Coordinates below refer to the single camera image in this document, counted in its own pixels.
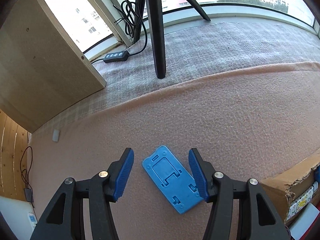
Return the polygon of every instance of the red object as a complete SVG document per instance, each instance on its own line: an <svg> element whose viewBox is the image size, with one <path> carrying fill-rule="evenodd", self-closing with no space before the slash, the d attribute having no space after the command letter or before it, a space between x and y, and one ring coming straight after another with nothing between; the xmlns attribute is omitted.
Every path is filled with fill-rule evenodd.
<svg viewBox="0 0 320 240"><path fill-rule="evenodd" d="M318 203L318 205L316 206L316 208L320 211L320 202ZM304 235L300 238L300 240L304 240L306 238L306 236L308 235L308 233L310 232L311 228L314 226L314 224L316 223L316 221L320 218L320 213L318 214L318 216L316 217L315 221L313 221L313 223L311 224L311 226L308 228L308 230L304 233Z"/></svg>

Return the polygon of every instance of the white wall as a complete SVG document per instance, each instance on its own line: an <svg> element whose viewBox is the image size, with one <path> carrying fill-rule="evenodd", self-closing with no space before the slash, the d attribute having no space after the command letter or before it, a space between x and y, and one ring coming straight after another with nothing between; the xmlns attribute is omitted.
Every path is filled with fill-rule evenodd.
<svg viewBox="0 0 320 240"><path fill-rule="evenodd" d="M29 213L33 213L29 202L0 196L0 211L18 240L30 240L33 227Z"/></svg>

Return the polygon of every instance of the blue plastic holder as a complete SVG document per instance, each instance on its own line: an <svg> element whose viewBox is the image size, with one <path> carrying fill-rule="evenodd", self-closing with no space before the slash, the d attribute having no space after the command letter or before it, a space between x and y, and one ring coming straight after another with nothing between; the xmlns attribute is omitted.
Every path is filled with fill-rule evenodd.
<svg viewBox="0 0 320 240"><path fill-rule="evenodd" d="M203 200L195 180L166 146L160 146L142 166L180 214Z"/></svg>

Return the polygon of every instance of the black adapter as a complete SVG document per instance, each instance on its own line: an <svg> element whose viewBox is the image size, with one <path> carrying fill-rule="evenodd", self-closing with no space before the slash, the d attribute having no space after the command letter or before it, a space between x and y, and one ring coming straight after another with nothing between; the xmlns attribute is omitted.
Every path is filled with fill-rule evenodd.
<svg viewBox="0 0 320 240"><path fill-rule="evenodd" d="M31 188L24 188L24 195L26 197L26 201L33 202L33 196L32 196Z"/></svg>
<svg viewBox="0 0 320 240"><path fill-rule="evenodd" d="M104 59L104 63L115 62L115 61L126 61L129 57L129 52L127 50L120 52L108 53Z"/></svg>

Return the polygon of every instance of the power strip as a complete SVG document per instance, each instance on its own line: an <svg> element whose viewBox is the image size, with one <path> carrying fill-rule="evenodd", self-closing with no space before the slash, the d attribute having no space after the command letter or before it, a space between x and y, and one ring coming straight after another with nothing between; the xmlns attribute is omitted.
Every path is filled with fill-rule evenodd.
<svg viewBox="0 0 320 240"><path fill-rule="evenodd" d="M104 63L116 62L116 61L126 61L129 57L130 53L127 50L123 50L120 52L108 53L104 59Z"/></svg>
<svg viewBox="0 0 320 240"><path fill-rule="evenodd" d="M29 221L30 221L30 224L31 224L31 228L32 228L32 231L35 230L35 227L38 223L37 219L36 219L36 216L34 214L32 214L31 212L28 213L28 218L29 218Z"/></svg>

